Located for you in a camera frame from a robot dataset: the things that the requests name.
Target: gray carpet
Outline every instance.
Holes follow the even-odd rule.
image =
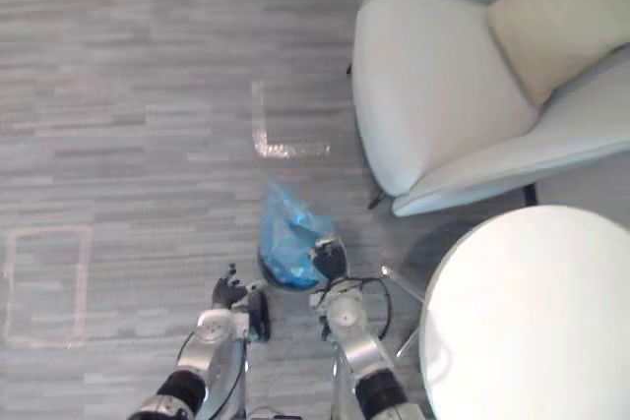
[[[409,266],[419,283],[448,225],[522,205],[366,209],[345,75],[359,1],[0,0],[0,418],[125,418],[225,265],[256,275],[268,176],[335,216],[355,274]],[[394,290],[392,349],[417,320]],[[249,407],[327,418],[330,346],[306,297],[271,303]],[[422,401],[416,363],[400,374]]]

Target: robotic hand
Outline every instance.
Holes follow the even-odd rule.
[[[391,317],[385,283],[374,277],[349,277],[346,251],[337,237],[317,241],[309,256],[327,279],[325,287],[310,295],[310,305],[335,348],[331,420],[423,420],[419,406],[408,401],[379,339],[387,333]],[[235,273],[232,265],[219,279],[212,308],[199,317],[177,358],[176,370],[128,420],[192,420],[202,405],[212,407],[208,420],[246,417],[246,346],[252,337],[269,339],[269,311],[261,284],[242,286],[232,280]],[[368,282],[380,282],[386,294],[388,323],[380,336],[367,328],[361,289]]]
[[[269,340],[270,320],[261,284],[243,286],[232,280],[235,274],[230,265],[217,281],[212,308],[201,314],[184,342],[175,371],[129,420],[192,420],[206,400],[214,405],[213,420],[244,418],[247,343]]]

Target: round white table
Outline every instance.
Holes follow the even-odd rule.
[[[630,418],[630,234],[601,216],[490,219],[444,258],[420,326],[438,420]]]

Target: plastic bag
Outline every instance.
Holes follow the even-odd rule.
[[[320,238],[335,235],[329,217],[313,214],[287,189],[274,182],[269,184],[260,224],[260,257],[275,283],[304,290],[326,282],[308,252]]]

